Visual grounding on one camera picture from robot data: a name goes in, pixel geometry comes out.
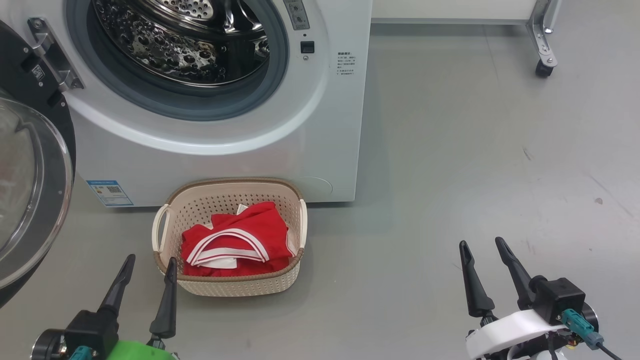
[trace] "white cabinet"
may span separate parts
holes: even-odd
[[[374,22],[515,23],[527,20],[535,3],[536,0],[374,0],[372,17]]]

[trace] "caster wheel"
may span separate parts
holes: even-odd
[[[541,78],[548,78],[553,72],[554,68],[548,67],[542,63],[542,60],[538,61],[538,66],[536,66],[536,75]]]

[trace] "door hinge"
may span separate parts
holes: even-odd
[[[41,58],[58,82],[60,92],[70,89],[83,89],[76,70],[62,51],[47,21],[41,17],[32,17],[27,20],[29,30],[37,45],[33,48],[34,54]]]

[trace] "metal bracket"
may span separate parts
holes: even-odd
[[[556,67],[558,65],[546,36],[547,33],[551,34],[553,32],[553,24],[549,28],[545,27],[547,15],[555,17],[557,13],[557,9],[559,8],[557,1],[558,0],[537,0],[531,13],[531,18],[527,23],[527,29],[529,30],[533,44],[538,50],[542,64],[546,67]]]
[[[60,92],[70,89],[83,89],[84,85],[80,82],[76,70],[62,51],[56,37],[47,25],[45,19],[41,17],[32,17],[27,20],[29,30],[33,38],[38,42],[33,48],[33,52],[41,58],[47,67],[53,73],[58,82]]]

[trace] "teal cable connector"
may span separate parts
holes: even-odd
[[[598,343],[604,342],[604,338],[595,331],[593,325],[572,309],[564,310],[560,321],[565,324],[569,330],[578,334],[591,350],[598,350]]]
[[[78,347],[69,360],[91,360],[93,351],[89,347]]]

